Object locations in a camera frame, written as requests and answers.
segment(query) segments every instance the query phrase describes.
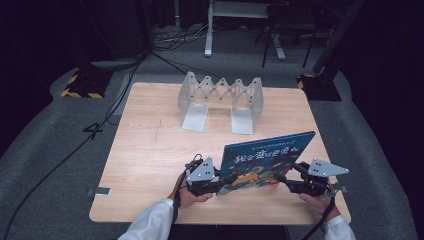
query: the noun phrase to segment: hand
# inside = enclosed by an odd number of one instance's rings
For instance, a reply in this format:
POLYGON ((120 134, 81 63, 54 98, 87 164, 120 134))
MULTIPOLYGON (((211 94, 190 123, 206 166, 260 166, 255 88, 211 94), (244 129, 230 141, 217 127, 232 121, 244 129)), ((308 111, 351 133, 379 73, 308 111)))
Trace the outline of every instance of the hand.
MULTIPOLYGON (((301 193, 299 194, 299 197, 309 203, 310 205, 312 205, 312 207, 315 208, 315 210, 319 213, 319 215, 322 216, 322 214, 324 214, 325 210, 327 209, 328 205, 330 204, 330 199, 328 200, 322 200, 321 197, 312 197, 306 193, 301 193)), ((340 215, 339 209, 337 209, 336 206, 334 206, 333 211, 330 212, 330 214, 328 214, 327 216, 327 221, 337 217, 340 215)))
MULTIPOLYGON (((180 175, 180 177, 178 177, 177 182, 175 183, 175 187, 174 190, 172 191, 171 194, 169 194, 168 198, 174 200, 174 196, 175 193, 178 190, 178 184, 180 183, 181 178, 183 177, 183 174, 180 175)), ((206 202, 207 200, 209 200, 210 198, 213 197, 212 193, 207 193, 201 196, 194 196, 190 191, 188 191, 187 189, 187 182, 184 179, 183 183, 181 184, 181 188, 180 188, 180 198, 181 198, 181 206, 180 208, 188 208, 191 205, 193 205, 193 203, 195 202, 206 202)))

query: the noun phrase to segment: wooden table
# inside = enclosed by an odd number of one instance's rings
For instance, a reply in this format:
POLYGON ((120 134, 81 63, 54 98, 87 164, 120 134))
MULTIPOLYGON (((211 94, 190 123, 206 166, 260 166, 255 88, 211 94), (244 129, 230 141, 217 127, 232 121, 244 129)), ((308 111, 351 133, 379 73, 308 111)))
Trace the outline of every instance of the wooden table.
MULTIPOLYGON (((253 135, 231 133, 231 98, 210 99, 203 132, 181 128, 177 107, 180 84, 135 83, 128 97, 99 187, 109 195, 95 196, 90 218, 96 222, 132 222, 138 214, 172 191, 184 164, 195 154, 211 156, 220 169, 224 145, 300 132, 316 135, 298 159, 328 161, 306 96, 302 90, 263 88, 264 109, 253 135)), ((288 179, 300 180, 289 171, 288 179)), ((336 204, 344 217, 350 214, 341 193, 336 204)), ((251 188, 214 196, 179 211, 177 223, 186 224, 313 224, 313 209, 284 184, 251 188)))

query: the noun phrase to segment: white sleeve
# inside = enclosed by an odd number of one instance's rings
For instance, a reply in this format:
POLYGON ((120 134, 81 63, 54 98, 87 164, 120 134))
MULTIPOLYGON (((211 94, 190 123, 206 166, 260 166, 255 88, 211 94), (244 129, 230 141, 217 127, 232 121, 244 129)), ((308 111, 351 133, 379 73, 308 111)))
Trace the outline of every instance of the white sleeve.
POLYGON ((173 203, 173 200, 165 198, 141 212, 118 240, 168 239, 174 214, 173 203))
POLYGON ((355 234, 349 224, 339 215, 326 224, 325 240, 355 240, 355 234))

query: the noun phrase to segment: book cover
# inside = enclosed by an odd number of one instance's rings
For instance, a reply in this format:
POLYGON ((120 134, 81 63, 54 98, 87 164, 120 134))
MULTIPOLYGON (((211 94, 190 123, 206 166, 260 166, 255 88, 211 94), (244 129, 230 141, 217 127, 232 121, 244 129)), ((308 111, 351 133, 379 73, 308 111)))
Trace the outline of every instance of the book cover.
POLYGON ((219 179, 233 174, 238 178, 224 185, 217 194, 270 185, 273 173, 285 175, 314 136, 315 132, 311 131, 226 145, 219 179))

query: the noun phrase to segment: person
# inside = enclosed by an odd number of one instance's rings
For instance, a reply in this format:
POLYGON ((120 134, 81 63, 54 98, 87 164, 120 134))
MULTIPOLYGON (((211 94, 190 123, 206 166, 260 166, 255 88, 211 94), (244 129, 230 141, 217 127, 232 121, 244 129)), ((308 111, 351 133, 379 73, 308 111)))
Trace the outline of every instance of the person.
MULTIPOLYGON (((167 198, 161 199, 149 208, 145 209, 131 223, 128 230, 119 237, 118 240, 138 240, 138 239, 168 239, 173 221, 174 196, 178 191, 178 185, 183 175, 178 178, 175 187, 167 198)), ((204 194, 199 197, 194 196, 188 189, 184 180, 180 188, 180 209, 188 208, 196 202, 206 202, 213 197, 212 193, 204 194)), ((320 198, 312 197, 301 193, 299 197, 315 208, 319 214, 323 214, 329 204, 320 198)), ((349 224, 340 214, 337 207, 327 217, 325 240, 354 240, 355 235, 349 224)))

